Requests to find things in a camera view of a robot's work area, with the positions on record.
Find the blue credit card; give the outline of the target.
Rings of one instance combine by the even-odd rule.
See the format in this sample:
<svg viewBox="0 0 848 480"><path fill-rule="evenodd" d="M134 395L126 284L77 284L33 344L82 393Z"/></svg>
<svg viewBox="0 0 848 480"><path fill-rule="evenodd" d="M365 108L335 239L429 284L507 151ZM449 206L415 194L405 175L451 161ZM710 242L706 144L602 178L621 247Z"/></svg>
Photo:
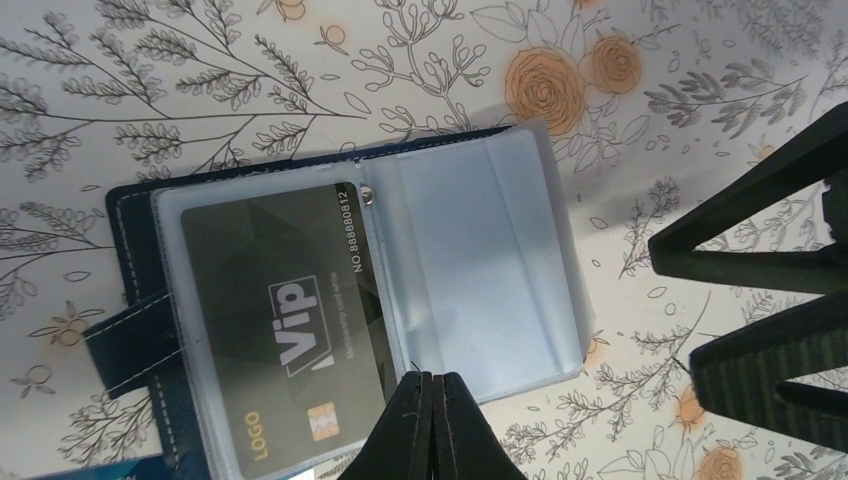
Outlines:
<svg viewBox="0 0 848 480"><path fill-rule="evenodd" d="M153 455L42 475L39 479L297 479L315 465L308 461L287 465L263 459L249 462L244 469L234 466L218 471L209 467L203 456L189 454L173 462L165 455Z"/></svg>

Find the blue card holder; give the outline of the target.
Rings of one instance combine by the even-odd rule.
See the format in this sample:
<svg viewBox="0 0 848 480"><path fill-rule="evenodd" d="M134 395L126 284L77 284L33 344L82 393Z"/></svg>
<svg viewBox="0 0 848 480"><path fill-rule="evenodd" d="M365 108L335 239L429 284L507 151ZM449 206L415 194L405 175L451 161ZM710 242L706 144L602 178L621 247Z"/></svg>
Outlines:
<svg viewBox="0 0 848 480"><path fill-rule="evenodd" d="M167 479L518 479L481 405L576 377L594 313L548 129L111 190L129 305L84 341L153 395Z"/></svg>

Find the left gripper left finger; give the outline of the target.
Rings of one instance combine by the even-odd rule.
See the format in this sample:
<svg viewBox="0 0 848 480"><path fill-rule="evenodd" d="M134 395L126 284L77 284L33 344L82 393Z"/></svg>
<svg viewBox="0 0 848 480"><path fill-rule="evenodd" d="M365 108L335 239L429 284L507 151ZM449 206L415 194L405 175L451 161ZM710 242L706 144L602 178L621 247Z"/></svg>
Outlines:
<svg viewBox="0 0 848 480"><path fill-rule="evenodd" d="M406 373L340 480L432 477L432 374Z"/></svg>

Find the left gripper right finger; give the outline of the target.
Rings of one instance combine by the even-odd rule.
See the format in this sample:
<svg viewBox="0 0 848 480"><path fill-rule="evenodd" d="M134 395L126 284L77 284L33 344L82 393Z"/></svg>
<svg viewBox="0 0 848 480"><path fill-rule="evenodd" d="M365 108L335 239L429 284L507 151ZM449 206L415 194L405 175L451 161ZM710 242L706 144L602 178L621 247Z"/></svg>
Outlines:
<svg viewBox="0 0 848 480"><path fill-rule="evenodd" d="M523 480L461 376L433 377L431 477Z"/></svg>

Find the black card with chip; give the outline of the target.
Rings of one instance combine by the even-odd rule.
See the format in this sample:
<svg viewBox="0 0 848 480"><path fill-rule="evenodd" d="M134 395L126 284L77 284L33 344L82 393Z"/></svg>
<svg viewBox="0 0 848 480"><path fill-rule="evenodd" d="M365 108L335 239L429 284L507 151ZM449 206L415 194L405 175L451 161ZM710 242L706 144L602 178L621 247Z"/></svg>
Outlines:
<svg viewBox="0 0 848 480"><path fill-rule="evenodd" d="M355 184L200 192L170 241L211 467L362 443L396 383Z"/></svg>

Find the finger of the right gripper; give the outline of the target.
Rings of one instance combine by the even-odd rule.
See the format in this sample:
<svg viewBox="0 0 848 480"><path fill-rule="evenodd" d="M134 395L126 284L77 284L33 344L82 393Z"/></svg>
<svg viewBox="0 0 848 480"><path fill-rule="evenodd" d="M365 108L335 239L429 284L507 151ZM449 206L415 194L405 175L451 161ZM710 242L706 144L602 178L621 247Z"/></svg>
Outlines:
<svg viewBox="0 0 848 480"><path fill-rule="evenodd" d="M800 383L847 364L847 297L824 295L692 351L707 411L830 449L847 449L847 395Z"/></svg>
<svg viewBox="0 0 848 480"><path fill-rule="evenodd" d="M830 190L823 215L836 235L817 251L731 253L702 243L814 183ZM729 186L648 241L653 271L685 280L831 294L847 287L847 106L808 125Z"/></svg>

